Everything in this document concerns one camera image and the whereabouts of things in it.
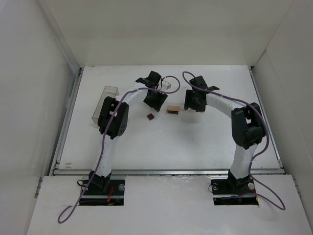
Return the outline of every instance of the small cube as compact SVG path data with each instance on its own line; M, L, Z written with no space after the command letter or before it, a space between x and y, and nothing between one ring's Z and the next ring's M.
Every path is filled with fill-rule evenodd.
M153 116L153 114L149 114L149 115L147 115L147 118L151 121L152 119L155 118L155 116Z
M168 105L167 113L168 114L178 114L180 111L180 106Z

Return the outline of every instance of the transparent box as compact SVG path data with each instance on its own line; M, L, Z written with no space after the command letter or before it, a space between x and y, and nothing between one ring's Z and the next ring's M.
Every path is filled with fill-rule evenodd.
M102 105L103 105L103 101L107 96L110 97L116 97L119 95L118 92L118 88L117 87L110 87L110 86L105 86L105 88L103 89L102 95L100 97L100 100L98 102L98 105L96 107L96 110L94 111L93 115L92 115L92 120L95 124L98 124L98 119L99 119L99 115L102 109Z

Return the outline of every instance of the white table surface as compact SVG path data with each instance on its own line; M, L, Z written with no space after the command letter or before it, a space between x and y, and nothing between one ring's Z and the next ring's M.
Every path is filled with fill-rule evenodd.
M28 235L312 235L292 177L256 177L278 193L285 211L263 199L259 206L214 206L207 176L130 176L124 206L78 206L61 225L57 218L77 200L81 177L44 177ZM256 190L278 202L259 184Z
M202 75L208 86L220 93L258 102L247 66L96 66L85 67L71 117L59 169L91 169L100 148L100 132L91 119L105 86L129 89L150 71L174 75L181 89L170 94L157 113L140 102L129 111L127 130L117 143L113 169L228 169L233 162L235 142L231 120L211 107L204 113L184 111L185 90L190 87L181 73ZM175 80L168 79L172 89ZM166 113L167 105L179 105L178 115ZM146 117L152 113L155 119ZM260 151L265 138L259 145ZM253 164L254 169L279 168L272 144Z

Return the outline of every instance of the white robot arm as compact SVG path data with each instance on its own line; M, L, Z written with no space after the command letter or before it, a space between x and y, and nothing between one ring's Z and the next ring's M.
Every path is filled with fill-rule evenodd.
M92 171L89 173L89 178L94 174L95 176L92 178L91 187L89 188L97 188L97 190L102 191L103 193L107 191L108 186L110 184L110 176L112 171L112 162L114 156L114 150L116 143L119 137L125 132L128 122L128 110L134 106L136 103L143 101L150 107L154 108L156 111L160 111L162 104L167 98L167 94L162 94L160 92L142 89L142 88L152 88L156 89L159 81L161 80L161 76L151 71L147 78L139 78L133 84L131 88L125 91L122 95L112 98L106 97L102 109L98 119L98 126L100 127L100 133L104 134L104 130L107 127L110 118L112 117L112 113L117 107L118 103L121 101L124 94L129 91L136 91L128 94L123 102L120 104L116 115L114 116L111 124L109 125L108 131L106 133L105 143L104 143L104 152L101 158L100 164L98 155L96 164L94 165Z
M146 87L146 86L142 83L135 82L134 85L130 89L125 91L125 93L128 91L137 90L138 88L141 88L141 87ZM136 103L142 102L147 97L147 93L148 93L148 90L138 90L137 92L131 93L124 99L124 103L128 104L128 108L131 108ZM124 94L116 97L116 101L119 102L121 97L123 97L123 95ZM114 139L111 139L109 137L105 138L105 143L104 143L105 149L104 149L104 154L101 159L101 163L98 169L96 170L97 163L100 158L100 152L99 152L97 161L94 167L92 168L93 171L96 171L96 175L100 177L101 176L107 177L108 175L111 174L114 150L115 150L115 146L116 146L118 139L119 139L119 136L116 136Z
M214 86L208 87L202 76L191 79L190 84L209 92L219 90ZM225 186L227 189L219 190L219 192L243 194L246 190L245 187L253 182L249 175L249 165L257 145L265 136L260 117L250 107L242 103L226 99L222 95L197 90L195 87L186 91L185 110L190 108L196 112L204 112L206 105L208 105L227 115L232 122L232 136L236 143L234 161L228 172L227 185ZM250 105L261 113L258 104L251 103Z

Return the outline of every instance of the cable connector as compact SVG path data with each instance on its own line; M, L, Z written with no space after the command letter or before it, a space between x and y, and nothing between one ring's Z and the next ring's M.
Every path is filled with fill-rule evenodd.
M161 81L161 83L162 83L161 91L166 91L166 90L170 89L172 86L172 84L167 82L167 81Z

